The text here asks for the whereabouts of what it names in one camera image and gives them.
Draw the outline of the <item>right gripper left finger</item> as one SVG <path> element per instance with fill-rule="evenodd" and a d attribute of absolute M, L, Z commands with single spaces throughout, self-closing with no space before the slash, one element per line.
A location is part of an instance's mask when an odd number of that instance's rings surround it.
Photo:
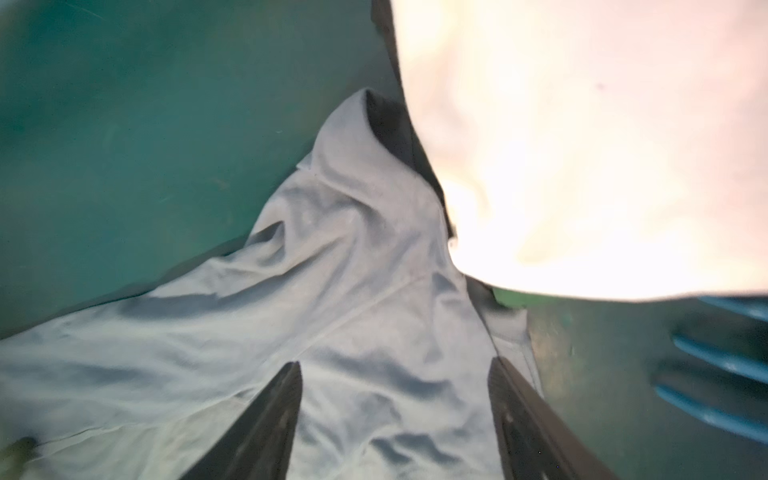
<path fill-rule="evenodd" d="M 288 362 L 182 479 L 285 479 L 302 394 L 300 364 Z"/>

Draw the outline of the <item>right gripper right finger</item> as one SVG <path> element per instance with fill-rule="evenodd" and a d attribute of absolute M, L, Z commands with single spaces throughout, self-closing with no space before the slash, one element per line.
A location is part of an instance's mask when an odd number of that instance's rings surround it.
<path fill-rule="evenodd" d="M 506 480 L 616 480 L 518 370 L 503 357 L 487 377 Z"/>

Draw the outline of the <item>grey t shirt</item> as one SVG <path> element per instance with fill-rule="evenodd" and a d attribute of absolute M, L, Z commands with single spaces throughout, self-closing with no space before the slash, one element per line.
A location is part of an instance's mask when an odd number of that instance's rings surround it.
<path fill-rule="evenodd" d="M 526 317 L 448 252 L 403 107 L 325 121 L 244 246 L 134 298 L 1 343 L 1 443 L 28 479 L 176 479 L 281 367 L 303 395 L 291 479 L 498 479 L 487 376 L 539 379 Z"/>

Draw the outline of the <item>folded dark green shirt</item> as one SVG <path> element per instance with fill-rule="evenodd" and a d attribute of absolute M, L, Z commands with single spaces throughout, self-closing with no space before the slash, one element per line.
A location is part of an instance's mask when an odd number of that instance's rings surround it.
<path fill-rule="evenodd" d="M 496 302 L 509 309 L 527 309 L 556 300 L 556 297 L 505 290 L 497 287 L 493 287 L 491 291 Z"/>

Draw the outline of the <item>folded white t shirt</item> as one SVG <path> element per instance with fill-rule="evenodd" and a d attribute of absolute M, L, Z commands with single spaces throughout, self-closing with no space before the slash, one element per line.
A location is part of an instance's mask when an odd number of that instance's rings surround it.
<path fill-rule="evenodd" d="M 767 291 L 763 1 L 396 1 L 464 274 L 645 301 Z"/>

